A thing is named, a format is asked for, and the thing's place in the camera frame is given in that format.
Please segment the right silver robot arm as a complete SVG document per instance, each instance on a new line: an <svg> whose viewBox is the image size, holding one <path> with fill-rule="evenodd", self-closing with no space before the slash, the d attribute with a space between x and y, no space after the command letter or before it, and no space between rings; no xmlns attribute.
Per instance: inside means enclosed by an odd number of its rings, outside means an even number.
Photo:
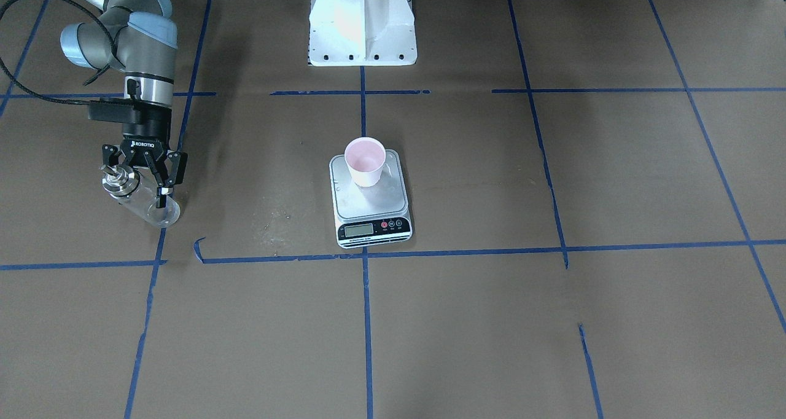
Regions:
<svg viewBox="0 0 786 419"><path fill-rule="evenodd" d="M182 183L187 163L186 155L169 152L177 53L171 0L86 1L101 15L65 27L62 52L76 66L123 74L122 97L90 100L88 117L122 125L123 140L104 151L104 164L149 170L155 208L163 208L173 187Z"/></svg>

